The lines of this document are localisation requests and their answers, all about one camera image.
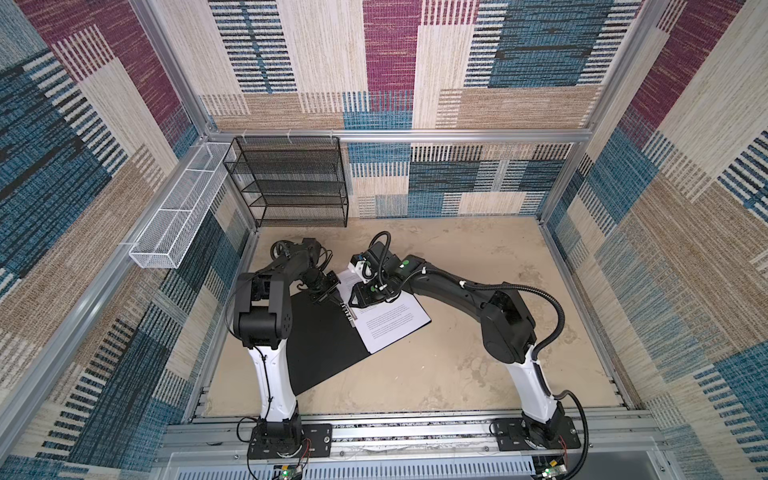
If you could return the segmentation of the text sheet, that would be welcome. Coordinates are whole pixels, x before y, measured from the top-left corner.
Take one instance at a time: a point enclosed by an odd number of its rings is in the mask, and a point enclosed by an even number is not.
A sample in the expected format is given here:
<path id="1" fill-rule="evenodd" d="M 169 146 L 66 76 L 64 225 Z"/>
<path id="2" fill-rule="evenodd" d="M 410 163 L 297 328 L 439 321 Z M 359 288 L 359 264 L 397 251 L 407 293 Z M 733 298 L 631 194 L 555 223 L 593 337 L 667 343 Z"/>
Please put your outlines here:
<path id="1" fill-rule="evenodd" d="M 337 273 L 337 277 L 340 280 L 338 291 L 343 300 L 342 309 L 370 354 L 431 323 L 421 304 L 408 293 L 402 293 L 392 303 L 384 302 L 364 309 L 351 307 L 352 287 L 359 277 L 349 270 Z"/>

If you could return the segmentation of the red folder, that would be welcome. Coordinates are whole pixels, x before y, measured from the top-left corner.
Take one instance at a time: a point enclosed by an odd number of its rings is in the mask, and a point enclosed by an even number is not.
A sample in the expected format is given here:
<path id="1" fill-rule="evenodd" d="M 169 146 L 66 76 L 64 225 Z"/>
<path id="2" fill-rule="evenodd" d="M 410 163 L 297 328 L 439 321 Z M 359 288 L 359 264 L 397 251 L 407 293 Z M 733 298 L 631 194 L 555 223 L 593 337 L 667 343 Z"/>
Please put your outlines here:
<path id="1" fill-rule="evenodd" d="M 296 396 L 371 355 L 333 300 L 316 303 L 308 292 L 301 292 L 291 296 L 291 306 L 294 320 L 286 352 Z"/>

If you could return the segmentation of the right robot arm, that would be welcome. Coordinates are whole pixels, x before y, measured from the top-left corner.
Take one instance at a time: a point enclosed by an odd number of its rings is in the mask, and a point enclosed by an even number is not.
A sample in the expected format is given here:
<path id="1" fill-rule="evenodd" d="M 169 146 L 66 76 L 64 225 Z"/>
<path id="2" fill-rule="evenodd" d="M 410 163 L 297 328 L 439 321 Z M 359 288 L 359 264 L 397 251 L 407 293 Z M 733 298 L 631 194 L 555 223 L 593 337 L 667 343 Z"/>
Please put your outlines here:
<path id="1" fill-rule="evenodd" d="M 350 294 L 351 306 L 372 307 L 409 293 L 438 300 L 475 319 L 486 352 L 507 366 L 518 392 L 526 442 L 534 448 L 558 446 L 566 416 L 561 400 L 545 379 L 538 356 L 564 329 L 561 304 L 532 286 L 477 283 L 418 256 L 399 258 L 390 251 L 390 244 L 391 234 L 381 231 L 365 251 L 350 258 L 349 270 L 358 277 Z M 555 310 L 556 327 L 542 341 L 537 340 L 536 322 L 521 296 L 523 292 L 546 300 Z"/>

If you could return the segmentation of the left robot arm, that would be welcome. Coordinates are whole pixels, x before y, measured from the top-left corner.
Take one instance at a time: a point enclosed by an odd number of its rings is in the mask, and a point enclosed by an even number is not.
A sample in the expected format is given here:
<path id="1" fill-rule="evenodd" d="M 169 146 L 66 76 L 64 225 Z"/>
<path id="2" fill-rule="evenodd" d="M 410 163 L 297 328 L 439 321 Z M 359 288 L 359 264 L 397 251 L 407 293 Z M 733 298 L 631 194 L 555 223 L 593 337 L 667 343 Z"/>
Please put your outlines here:
<path id="1" fill-rule="evenodd" d="M 278 240 L 271 262 L 241 275 L 233 294 L 231 334 L 248 350 L 261 389 L 261 413 L 249 446 L 258 458 L 291 458 L 307 444 L 289 377 L 287 340 L 293 327 L 290 287 L 299 281 L 313 304 L 342 314 L 338 277 L 326 273 L 332 252 L 314 238 Z"/>

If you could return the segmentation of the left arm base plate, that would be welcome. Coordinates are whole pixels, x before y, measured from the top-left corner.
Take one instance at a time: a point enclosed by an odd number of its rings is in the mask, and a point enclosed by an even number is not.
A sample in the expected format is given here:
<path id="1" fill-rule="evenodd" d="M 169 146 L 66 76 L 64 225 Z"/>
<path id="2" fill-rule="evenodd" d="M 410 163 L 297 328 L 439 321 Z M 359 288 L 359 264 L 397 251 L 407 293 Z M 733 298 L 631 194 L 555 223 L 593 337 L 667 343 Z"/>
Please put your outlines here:
<path id="1" fill-rule="evenodd" d="M 252 431 L 248 460 L 326 458 L 331 453 L 333 426 L 329 423 L 289 425 L 287 422 L 261 422 Z"/>

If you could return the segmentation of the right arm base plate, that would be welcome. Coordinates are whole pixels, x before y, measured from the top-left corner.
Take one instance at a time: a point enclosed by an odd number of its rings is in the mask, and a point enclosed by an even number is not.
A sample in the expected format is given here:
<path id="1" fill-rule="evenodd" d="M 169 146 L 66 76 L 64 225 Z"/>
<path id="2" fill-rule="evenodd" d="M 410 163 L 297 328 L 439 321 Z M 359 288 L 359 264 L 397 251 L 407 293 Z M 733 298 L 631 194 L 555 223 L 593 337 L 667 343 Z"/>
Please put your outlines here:
<path id="1" fill-rule="evenodd" d="M 541 423 L 526 416 L 499 418 L 489 425 L 500 451 L 579 450 L 582 441 L 568 416 Z"/>

